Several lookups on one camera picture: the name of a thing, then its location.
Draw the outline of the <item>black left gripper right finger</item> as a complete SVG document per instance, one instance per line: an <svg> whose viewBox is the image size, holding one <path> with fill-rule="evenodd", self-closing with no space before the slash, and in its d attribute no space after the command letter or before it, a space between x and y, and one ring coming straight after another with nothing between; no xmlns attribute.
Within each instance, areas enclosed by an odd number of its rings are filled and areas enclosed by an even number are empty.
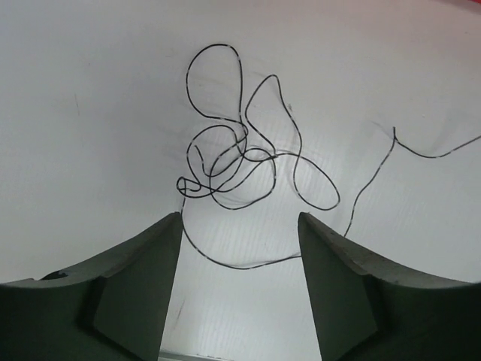
<svg viewBox="0 0 481 361"><path fill-rule="evenodd" d="M430 275L298 218L324 360L478 360L480 285Z"/></svg>

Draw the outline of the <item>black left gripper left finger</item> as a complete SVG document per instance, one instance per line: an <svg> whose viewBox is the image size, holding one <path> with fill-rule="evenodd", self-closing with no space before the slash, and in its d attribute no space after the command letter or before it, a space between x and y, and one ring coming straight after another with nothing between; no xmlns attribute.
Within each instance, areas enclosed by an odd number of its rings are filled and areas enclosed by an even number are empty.
<svg viewBox="0 0 481 361"><path fill-rule="evenodd" d="M168 214L89 259L1 286L3 360L156 360L182 238Z"/></svg>

